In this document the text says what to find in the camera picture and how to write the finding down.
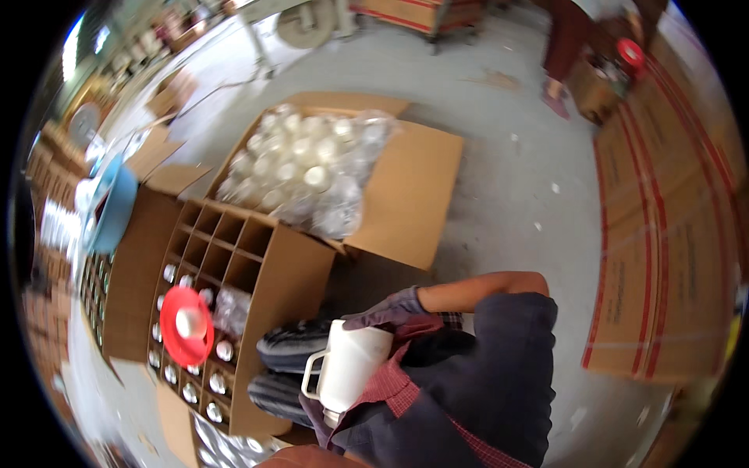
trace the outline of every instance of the worker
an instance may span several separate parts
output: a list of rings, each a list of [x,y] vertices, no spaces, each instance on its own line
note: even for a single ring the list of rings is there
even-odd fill
[[[601,18],[625,11],[635,40],[643,43],[643,27],[637,6],[632,0],[550,0],[551,32],[546,45],[544,70],[548,79],[543,85],[541,99],[560,117],[569,120],[564,105],[564,81],[575,61],[580,57],[593,29]]]
[[[437,316],[441,312],[474,313],[475,335],[444,326]],[[255,385],[256,392],[265,389],[264,399],[253,395],[252,384],[250,398],[262,409],[268,408],[263,400],[275,402],[271,413],[284,416],[279,412],[284,395],[287,401],[299,395],[297,409],[304,411],[319,445],[329,452],[284,449],[261,466],[541,466],[555,396],[551,350],[557,319],[557,305],[541,274],[497,272],[412,287],[342,318],[344,329],[394,329],[392,357],[369,379],[359,403],[341,414],[338,427],[329,428],[319,401],[300,395],[299,386],[268,380],[298,381],[289,374],[295,372],[288,365],[293,360],[289,351],[311,354],[319,348],[299,346],[308,323],[267,335],[258,351],[284,355],[285,373],[265,374]],[[308,343],[319,341],[319,331],[316,326],[309,330]],[[285,340],[291,344],[284,347]],[[298,359],[301,371],[302,361]],[[290,417],[299,421],[298,413]]]

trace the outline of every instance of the concrete floor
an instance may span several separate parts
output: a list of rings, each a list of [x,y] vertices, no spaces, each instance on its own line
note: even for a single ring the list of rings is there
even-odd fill
[[[444,282],[496,270],[543,273],[560,309],[554,330],[557,398],[552,403],[554,426],[545,466],[623,467],[658,422],[670,388],[590,374],[580,367],[601,242],[591,143],[595,129],[579,115],[564,121],[539,99],[545,78],[539,64],[547,28],[540,10],[515,8],[501,18],[488,18],[475,46],[464,45],[455,36],[444,42],[441,55],[433,57],[422,37],[371,21],[353,40],[334,40],[315,51],[289,49],[271,34],[273,23],[266,21],[259,29],[279,64],[276,78],[258,78],[217,91],[179,117],[170,126],[172,138],[187,143],[172,161],[217,167],[263,108],[299,91],[364,91],[411,100],[403,119],[465,138],[433,270],[428,276],[365,255],[353,270],[334,273],[332,283],[351,285],[338,288],[336,300],[363,310],[415,282]],[[176,64],[184,64],[199,82],[189,108],[219,85],[256,76],[254,60],[243,26],[235,18],[225,21],[159,71],[127,109],[111,116],[105,137],[111,141],[125,136],[152,119],[143,105]],[[487,70],[514,76],[520,89],[508,91],[472,81],[485,78]],[[574,113],[571,101],[568,106]],[[184,195],[203,196],[211,178],[199,181]],[[127,423],[117,419],[117,424],[141,428],[132,434],[148,426],[160,461],[151,463],[156,459],[137,437],[130,438],[133,451],[143,454],[147,466],[180,466],[165,455],[169,450],[158,434],[153,400],[149,400],[153,390],[148,387],[153,383],[131,364],[115,367],[123,369],[126,392],[115,389],[121,388],[116,380],[103,383],[101,392],[108,401],[104,406],[120,414],[137,414]],[[101,380],[111,374],[101,367],[94,373]],[[108,386],[113,388],[111,395]],[[638,424],[643,410],[647,416]]]

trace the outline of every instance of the red lid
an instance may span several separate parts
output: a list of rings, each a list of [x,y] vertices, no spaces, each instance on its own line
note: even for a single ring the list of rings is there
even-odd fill
[[[639,70],[645,63],[643,50],[632,39],[623,37],[616,43],[616,51],[622,60],[630,64],[635,70]]]
[[[200,310],[205,316],[208,328],[203,338],[182,338],[177,333],[175,318],[177,311],[183,307],[193,307]],[[182,367],[188,365],[200,365],[208,359],[211,348],[213,348],[213,323],[210,320],[210,311],[192,288],[175,286],[167,291],[164,303],[161,305],[161,336],[164,346],[169,355]]]

